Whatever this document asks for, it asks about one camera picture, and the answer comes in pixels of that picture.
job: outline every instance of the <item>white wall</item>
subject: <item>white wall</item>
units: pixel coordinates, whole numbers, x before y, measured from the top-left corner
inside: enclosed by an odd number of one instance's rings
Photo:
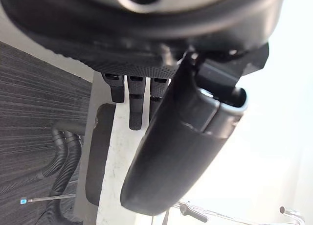
[[[248,111],[185,195],[191,202],[264,223],[285,221],[279,214],[284,205],[313,224],[312,5],[285,0],[266,67],[239,82],[249,93]],[[179,212],[170,221],[201,224]]]
[[[91,68],[77,60],[65,58],[62,55],[56,55],[54,52],[43,48],[41,45],[26,37],[8,20],[1,5],[0,41],[92,82],[93,70]]]

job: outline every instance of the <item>black cable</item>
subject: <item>black cable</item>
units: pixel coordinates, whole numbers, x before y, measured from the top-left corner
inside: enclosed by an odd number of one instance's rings
[[[65,131],[66,142],[69,148],[68,158],[59,173],[52,189],[50,196],[62,195],[68,185],[69,180],[79,163],[81,156],[81,143],[78,135]],[[61,212],[61,200],[50,200],[47,202],[47,217],[51,225],[82,225],[83,222],[72,222],[65,218]]]
[[[77,135],[85,134],[85,124],[71,121],[57,121],[51,128],[52,140],[56,147],[54,159],[43,169],[31,172],[0,185],[0,195],[18,189],[22,186],[38,182],[58,172],[67,159],[67,145],[63,131],[70,131]]]
[[[39,223],[39,220],[43,217],[43,215],[46,213],[47,211],[45,210],[38,218],[38,220],[35,222],[34,225],[37,225]]]

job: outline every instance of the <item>metal rod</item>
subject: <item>metal rod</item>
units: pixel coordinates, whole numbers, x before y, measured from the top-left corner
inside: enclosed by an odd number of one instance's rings
[[[60,196],[54,196],[54,197],[32,198],[32,199],[27,200],[27,202],[43,202],[43,201],[73,198],[73,197],[76,197],[76,194],[60,195]]]

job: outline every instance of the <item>black mesh fabric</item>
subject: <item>black mesh fabric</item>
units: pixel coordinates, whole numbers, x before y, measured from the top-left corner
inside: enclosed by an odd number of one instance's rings
[[[138,66],[127,62],[116,61],[81,61],[92,69],[116,75],[138,76],[138,77],[153,77],[153,78],[172,78],[178,67],[162,66]]]

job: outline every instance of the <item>white marble surface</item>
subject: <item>white marble surface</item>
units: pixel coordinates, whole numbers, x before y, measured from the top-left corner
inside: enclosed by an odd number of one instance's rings
[[[133,160],[139,142],[149,123],[150,81],[147,79],[144,98],[142,128],[129,129],[129,97],[125,82],[125,102],[116,104],[110,148],[102,192],[100,197],[97,225],[149,225],[151,217],[133,213],[120,204],[120,192],[128,168]]]

